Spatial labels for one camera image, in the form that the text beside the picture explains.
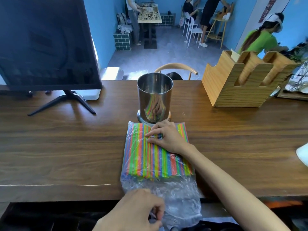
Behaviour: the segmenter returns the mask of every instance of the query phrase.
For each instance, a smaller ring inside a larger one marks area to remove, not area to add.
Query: stainless steel cup
[[[172,79],[163,73],[146,73],[137,80],[139,111],[137,118],[154,124],[170,116]]]

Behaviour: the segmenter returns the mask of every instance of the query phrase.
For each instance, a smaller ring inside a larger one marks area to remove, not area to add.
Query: woman in green shirt
[[[275,36],[272,33],[279,33],[282,30],[284,15],[276,13],[271,15],[258,30],[249,32],[246,37],[240,53],[243,51],[255,51],[257,54],[267,51],[288,51],[287,46],[279,46]]]

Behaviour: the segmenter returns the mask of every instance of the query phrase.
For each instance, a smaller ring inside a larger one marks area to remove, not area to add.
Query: black shirt
[[[183,11],[191,14],[194,11],[193,5],[190,2],[185,2],[183,6]],[[197,16],[198,16],[197,13],[192,15],[194,20],[196,20]]]
[[[203,13],[204,14],[213,14],[215,13],[215,10],[218,6],[218,3],[220,2],[221,0],[207,0],[204,8],[203,8]]]

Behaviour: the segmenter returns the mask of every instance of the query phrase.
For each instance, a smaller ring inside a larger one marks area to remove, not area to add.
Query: white shoe
[[[206,43],[203,43],[203,44],[200,44],[202,47],[205,47],[205,48],[207,48],[208,47],[208,45],[206,44]]]

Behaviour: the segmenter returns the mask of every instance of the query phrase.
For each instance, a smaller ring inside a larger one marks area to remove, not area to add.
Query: gray pants
[[[137,12],[133,9],[130,9],[128,11],[128,16],[132,22],[132,26],[133,26],[133,33],[134,33],[134,42],[135,44],[139,42],[139,32],[140,32],[140,28],[139,28],[139,23],[138,23],[138,16],[137,16]]]

